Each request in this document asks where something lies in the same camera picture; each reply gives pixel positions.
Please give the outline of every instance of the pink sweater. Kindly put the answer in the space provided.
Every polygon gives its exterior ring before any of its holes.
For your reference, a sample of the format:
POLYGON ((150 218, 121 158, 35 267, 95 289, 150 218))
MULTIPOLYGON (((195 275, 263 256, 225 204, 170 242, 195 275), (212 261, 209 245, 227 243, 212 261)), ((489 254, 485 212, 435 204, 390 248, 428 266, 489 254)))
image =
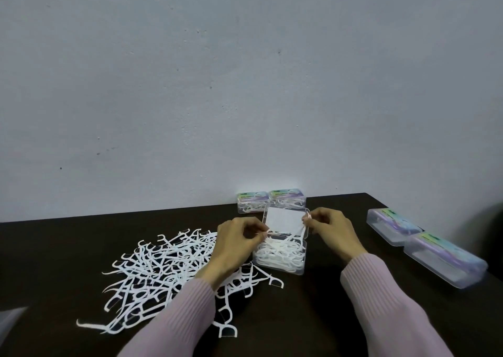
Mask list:
MULTIPOLYGON (((341 274, 341 283, 367 338, 369 356, 452 356, 424 310, 400 289, 377 256, 362 254, 351 260, 341 274)), ((214 316, 210 285, 191 280, 129 341, 119 357, 192 356, 214 316)))

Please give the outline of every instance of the tabletop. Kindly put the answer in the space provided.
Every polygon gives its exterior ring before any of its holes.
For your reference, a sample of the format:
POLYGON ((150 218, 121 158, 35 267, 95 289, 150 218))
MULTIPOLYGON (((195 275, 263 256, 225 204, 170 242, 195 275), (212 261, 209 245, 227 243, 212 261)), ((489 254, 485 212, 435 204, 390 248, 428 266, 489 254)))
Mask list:
MULTIPOLYGON (((378 255, 407 295, 428 314, 455 356, 503 355, 503 283, 486 274, 458 290, 393 247, 366 224, 367 210, 385 207, 368 194, 308 198, 307 207, 342 210, 363 246, 378 255)), ((27 306, 0 356, 114 356, 143 324, 100 334, 75 321, 106 324, 113 315, 103 275, 139 240, 185 229, 215 231, 237 216, 236 205, 58 218, 0 224, 0 311, 27 306)), ((307 239, 303 276, 272 270, 284 289, 259 284, 250 298, 230 296, 238 337, 218 339, 211 326, 194 355, 367 355, 365 336, 339 282, 341 262, 317 235, 307 239)))

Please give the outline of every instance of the pile of floss picks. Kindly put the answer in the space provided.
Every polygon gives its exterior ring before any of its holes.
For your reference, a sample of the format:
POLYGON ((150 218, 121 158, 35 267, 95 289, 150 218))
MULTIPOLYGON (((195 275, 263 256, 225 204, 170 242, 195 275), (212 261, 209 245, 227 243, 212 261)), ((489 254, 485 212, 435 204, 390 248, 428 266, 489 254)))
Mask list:
POLYGON ((305 208, 270 204, 264 214, 269 236, 254 252, 256 265, 302 275, 306 259, 306 227, 302 217, 305 208))
MULTIPOLYGON (((216 237, 216 232, 203 233, 201 229, 197 229, 191 233, 189 229, 178 233, 172 240, 159 235, 157 244, 139 241, 132 254, 123 254, 121 260, 112 263, 116 270, 103 273, 125 275, 124 279, 103 291, 114 293, 104 310, 110 312, 116 307, 116 317, 106 325, 80 323, 78 320, 77 325, 116 334, 156 316, 210 260, 216 237)), ((245 297, 250 297, 253 287, 266 280, 269 285, 276 281, 283 288, 280 279, 272 277, 252 263, 244 264, 223 282, 215 294, 218 299, 224 300, 224 305, 218 312, 222 316, 227 312, 223 323, 213 322, 219 328, 219 337, 223 336, 225 329, 230 330, 230 336, 237 337, 236 327, 230 324, 232 310, 229 307, 229 295, 245 291, 245 297)))

